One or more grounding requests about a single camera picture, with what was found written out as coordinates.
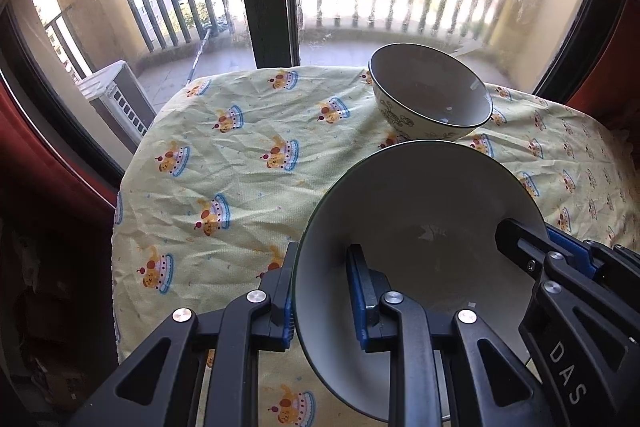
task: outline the white ceramic bowl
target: white ceramic bowl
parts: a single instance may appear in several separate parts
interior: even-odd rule
[[[371,56],[369,71],[379,110],[407,139],[457,140],[485,124],[493,112],[476,74],[427,46],[383,46]]]
[[[351,243],[362,245],[369,267],[385,273],[394,290],[451,316],[473,307],[527,360],[518,325],[533,281],[497,251],[495,230],[507,217],[546,237],[520,182],[497,161],[452,142],[387,147],[342,176],[309,220],[292,283],[296,330],[325,386],[387,420],[389,355],[364,353],[356,339],[345,270]],[[447,415],[446,399],[442,405]]]

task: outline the silver screw head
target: silver screw head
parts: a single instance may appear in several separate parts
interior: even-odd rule
[[[400,292],[390,291],[385,293],[385,301],[389,304],[399,304],[403,300],[404,295],[402,295]]]
[[[247,293],[246,299],[249,302],[262,302],[267,298],[267,294],[262,290],[253,290]]]
[[[186,322],[191,318],[191,310],[188,308],[178,308],[172,317],[176,322]]]
[[[476,320],[478,320],[478,316],[476,312],[471,310],[460,310],[458,312],[458,320],[460,322],[464,322],[465,324],[473,324]]]
[[[562,291],[562,286],[559,285],[556,281],[545,281],[543,286],[549,293],[560,293]]]

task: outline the bowl rim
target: bowl rim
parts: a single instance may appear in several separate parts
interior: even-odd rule
[[[363,414],[364,416],[367,416],[369,418],[373,418],[374,420],[379,420],[381,422],[387,422],[388,419],[385,420],[383,418],[379,418],[377,416],[373,416],[373,415],[371,415],[371,414],[369,414],[369,413],[367,413],[367,412],[365,412],[363,410],[358,409],[357,407],[355,407],[352,404],[350,404],[349,402],[347,402],[345,399],[343,399],[340,396],[340,394],[338,394],[335,391],[335,389],[333,387],[331,387],[329,385],[329,383],[324,379],[324,377],[318,371],[318,368],[316,367],[315,363],[312,362],[312,359],[309,356],[308,350],[306,350],[306,344],[305,344],[304,339],[302,338],[302,334],[300,332],[300,328],[298,328],[298,324],[299,324],[299,322],[298,322],[298,305],[297,305],[297,299],[296,299],[296,288],[297,288],[297,284],[296,283],[298,281],[298,261],[300,259],[300,251],[301,251],[302,245],[303,245],[303,243],[305,241],[306,233],[307,233],[308,228],[309,228],[309,224],[314,219],[316,214],[319,212],[320,208],[322,207],[322,204],[326,203],[326,200],[329,198],[331,193],[334,192],[335,188],[338,185],[341,185],[342,183],[344,183],[344,181],[347,180],[347,178],[349,177],[349,174],[353,175],[354,171],[356,170],[356,168],[359,165],[361,165],[364,162],[368,161],[369,159],[371,159],[375,155],[388,154],[388,151],[393,149],[393,148],[395,148],[395,147],[408,146],[408,145],[411,145],[413,143],[422,143],[422,142],[440,142],[440,143],[447,144],[447,146],[452,145],[452,146],[464,147],[466,149],[469,149],[469,151],[473,151],[473,153],[477,153],[477,154],[479,154],[481,156],[484,156],[489,162],[495,162],[496,164],[498,164],[505,172],[507,172],[507,174],[509,174],[510,176],[515,178],[515,180],[518,182],[517,185],[520,187],[520,190],[524,193],[524,195],[526,195],[527,198],[532,200],[532,203],[535,206],[535,208],[536,208],[536,210],[538,212],[538,215],[540,216],[540,221],[542,221],[542,223],[543,223],[543,225],[545,227],[545,232],[546,232],[545,217],[542,215],[542,212],[540,212],[540,208],[538,207],[538,204],[533,200],[533,198],[531,198],[531,196],[527,192],[527,189],[519,182],[519,180],[516,178],[516,176],[515,176],[515,174],[513,174],[513,172],[511,172],[507,167],[505,167],[500,162],[498,162],[498,160],[496,160],[494,158],[491,158],[491,156],[487,156],[486,154],[484,154],[484,153],[482,153],[482,152],[480,152],[478,150],[472,149],[471,147],[468,147],[468,146],[466,146],[466,145],[464,145],[462,143],[452,142],[452,141],[448,141],[448,140],[429,140],[429,139],[409,140],[407,142],[396,143],[396,144],[390,145],[388,147],[385,147],[384,149],[375,151],[374,153],[370,154],[369,156],[366,156],[366,158],[363,158],[362,160],[360,160],[357,163],[355,163],[354,165],[352,165],[349,169],[347,169],[347,171],[342,176],[340,176],[340,178],[329,188],[329,190],[327,190],[324,193],[324,195],[322,195],[322,198],[320,198],[320,200],[318,201],[318,203],[314,207],[314,211],[311,213],[311,216],[309,217],[308,221],[306,222],[305,231],[302,233],[302,237],[300,237],[300,240],[298,241],[298,249],[296,250],[296,258],[294,260],[293,268],[291,270],[291,307],[292,307],[292,311],[293,311],[293,321],[294,321],[296,336],[298,337],[298,340],[300,341],[300,347],[302,348],[302,352],[305,354],[306,361],[311,366],[311,369],[313,369],[314,373],[316,374],[316,377],[318,377],[320,382],[322,382],[322,384],[331,392],[331,394],[333,394],[338,400],[340,400],[343,404],[347,405],[348,407],[350,407],[354,411],[359,412],[360,414]],[[450,419],[450,416],[447,417],[447,418],[445,418],[445,417],[442,418],[443,421],[447,421],[449,419]]]
[[[487,115],[486,118],[484,118],[484,120],[482,120],[479,123],[475,123],[475,124],[471,124],[471,125],[458,125],[455,123],[445,123],[443,121],[440,120],[433,120],[433,118],[430,118],[422,113],[417,112],[414,109],[411,109],[410,107],[404,105],[404,103],[400,102],[396,97],[391,96],[389,94],[389,92],[382,87],[382,85],[380,84],[380,81],[378,81],[376,79],[376,76],[373,74],[373,71],[371,69],[371,60],[373,58],[373,55],[375,55],[376,53],[378,53],[380,50],[384,49],[384,48],[388,48],[390,46],[418,46],[419,48],[427,48],[428,50],[434,51],[434,52],[438,52],[442,55],[445,55],[446,57],[452,58],[453,60],[455,60],[458,64],[460,64],[463,68],[467,69],[475,78],[478,82],[480,82],[480,84],[482,84],[482,88],[484,89],[484,93],[487,95],[488,100],[489,100],[489,114]],[[393,100],[394,102],[396,102],[400,107],[404,108],[405,110],[409,111],[410,113],[413,113],[415,116],[418,116],[420,118],[424,118],[425,120],[429,120],[433,123],[437,123],[439,125],[445,125],[448,127],[454,127],[456,129],[475,129],[476,127],[480,127],[483,126],[485,123],[487,123],[489,121],[489,119],[491,118],[491,115],[494,113],[494,100],[491,98],[491,95],[489,94],[489,90],[486,89],[486,84],[480,80],[480,77],[478,77],[466,64],[464,64],[462,61],[458,60],[456,57],[452,57],[451,55],[449,55],[448,53],[445,53],[443,51],[437,50],[436,48],[432,48],[430,46],[425,46],[424,44],[416,44],[415,42],[392,42],[391,44],[385,44],[384,46],[380,46],[378,49],[376,49],[371,56],[369,57],[369,63],[367,64],[368,68],[369,68],[369,74],[371,75],[371,79],[373,80],[373,82],[375,82],[376,87],[382,91],[384,94],[386,94],[391,100]]]

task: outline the tablecloth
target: tablecloth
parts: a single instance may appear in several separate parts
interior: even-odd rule
[[[194,80],[164,106],[118,194],[120,360],[174,309],[220,309],[256,288],[300,239],[328,188],[402,139],[377,110],[370,84],[362,68],[234,72]],[[459,142],[505,165],[548,223],[578,239],[635,249],[639,195],[630,146],[569,107],[488,89],[491,120]],[[296,338],[284,355],[261,354],[259,378],[260,425],[378,423],[324,388]]]

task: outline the air conditioner unit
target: air conditioner unit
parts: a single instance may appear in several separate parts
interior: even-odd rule
[[[118,60],[82,79],[78,88],[113,134],[135,152],[156,112],[129,65]]]

